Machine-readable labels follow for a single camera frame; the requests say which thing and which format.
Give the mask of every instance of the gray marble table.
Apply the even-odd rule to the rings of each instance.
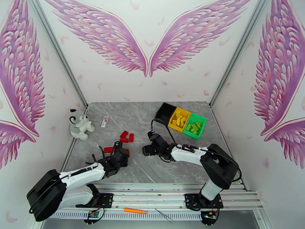
[[[170,129],[177,143],[201,147],[215,143],[225,149],[207,102],[169,103],[207,118],[204,132],[199,140]],[[100,159],[101,151],[98,146],[112,147],[114,142],[119,140],[121,133],[126,130],[135,134],[134,143],[123,144],[124,148],[130,149],[128,167],[121,168],[116,175],[99,182],[205,183],[208,176],[203,167],[186,162],[165,163],[158,156],[142,154],[142,147],[150,143],[147,132],[150,130],[151,120],[161,104],[162,102],[91,103],[87,115],[96,129],[89,133],[87,141],[76,141],[65,170],[84,167],[85,161],[92,161],[91,154],[95,154],[96,158]],[[109,121],[106,128],[101,128],[104,115],[109,115]],[[172,142],[163,125],[154,123],[154,130],[168,143]]]

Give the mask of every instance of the pink angel wings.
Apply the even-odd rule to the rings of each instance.
[[[281,142],[284,155],[304,168],[304,119],[279,125],[304,78],[305,37],[287,0],[272,0],[260,40],[254,93],[256,115],[265,121],[265,141]]]
[[[118,16],[75,0],[45,0],[64,25],[98,54],[128,72],[146,77],[160,69],[169,72],[191,59],[237,21],[250,0],[219,0],[177,17],[168,27],[149,64],[131,30]]]
[[[39,44],[27,2],[15,0],[0,36],[0,86],[20,126],[0,121],[0,168],[16,159],[21,142],[35,142],[35,122],[43,116]]]

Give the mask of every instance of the plush toy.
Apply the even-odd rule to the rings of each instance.
[[[71,135],[76,139],[87,140],[89,136],[85,134],[85,131],[93,132],[95,130],[91,121],[88,120],[88,116],[75,109],[70,109],[70,112],[72,113],[70,116]]]

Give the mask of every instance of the wall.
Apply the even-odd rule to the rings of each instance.
[[[90,103],[209,101],[258,0],[233,0],[229,8],[219,6],[231,0],[39,1]],[[172,41],[177,28],[183,31]],[[149,63],[155,49],[156,58],[165,51],[159,66]]]
[[[57,170],[61,168],[71,142],[67,120],[69,109],[82,108],[77,94],[31,7],[29,7],[29,16],[33,19],[34,28],[37,29],[39,44],[36,44],[33,50],[29,50],[34,56],[31,58],[30,53],[26,53],[26,44],[31,44],[29,40],[18,40],[16,44],[12,43],[13,49],[8,61],[14,68],[15,85],[7,85],[8,66],[6,66],[7,50],[5,50],[7,46],[4,41],[7,42],[10,39],[5,37],[4,40],[3,33],[7,33],[9,30],[16,31],[16,28],[8,21],[11,19],[9,18],[11,13],[14,12],[11,9],[18,7],[18,4],[13,6],[13,1],[1,0],[0,4],[0,21],[2,22],[0,25],[0,163],[2,166],[0,169],[0,222],[1,228],[7,229],[28,227],[32,215],[28,213],[29,204],[26,194],[45,172],[53,168]],[[20,0],[19,6],[19,17],[14,12],[15,20],[24,21],[25,24],[17,27],[17,30],[20,29],[21,34],[23,31],[23,35],[28,35],[28,38],[32,38],[34,42],[35,34],[31,30],[29,23],[31,20],[27,20],[26,2]],[[42,74],[39,72],[39,64],[42,66]],[[16,101],[16,98],[12,97],[14,88],[22,96],[18,103],[21,101],[25,103],[23,105],[27,109],[25,112],[32,114],[30,117],[33,119],[32,121],[28,120],[28,114],[24,117],[22,111],[18,111],[18,107],[12,107]],[[18,143],[21,143],[20,148],[14,149],[17,148]]]
[[[304,228],[305,2],[276,2],[283,2],[286,7],[277,11],[280,4],[271,8],[269,1],[213,109],[241,167],[244,181],[259,193],[273,228]],[[262,26],[271,12],[279,20],[272,17],[267,28],[271,30],[273,26],[276,32],[277,22],[279,25],[288,23],[290,27],[284,25],[285,28],[278,29],[290,31],[290,34],[285,33],[284,37],[275,34],[270,37],[271,46],[264,46],[264,43],[260,46]],[[270,60],[263,61],[257,68],[260,47],[261,57],[270,55]],[[265,72],[262,81],[257,79],[261,77],[260,70]],[[259,97],[262,99],[254,106]]]

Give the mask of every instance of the pink feather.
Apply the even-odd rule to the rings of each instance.
[[[147,76],[147,59],[131,30],[115,14],[75,0],[45,0],[60,22],[79,39],[118,68],[141,70]]]
[[[0,169],[2,164],[11,162],[13,157],[17,158],[20,143],[26,140],[36,142],[33,136],[20,126],[0,120]]]
[[[283,121],[304,78],[305,38],[287,0],[272,0],[260,40],[254,106],[261,135]]]
[[[265,141],[271,139],[281,143],[286,159],[289,156],[296,165],[300,165],[302,169],[305,167],[305,117],[279,125]]]
[[[44,89],[39,44],[27,2],[15,0],[0,34],[1,88],[22,127],[39,136],[35,122],[43,116]]]
[[[250,0],[219,0],[178,16],[168,27],[149,60],[149,75],[169,72],[208,47],[246,10]]]

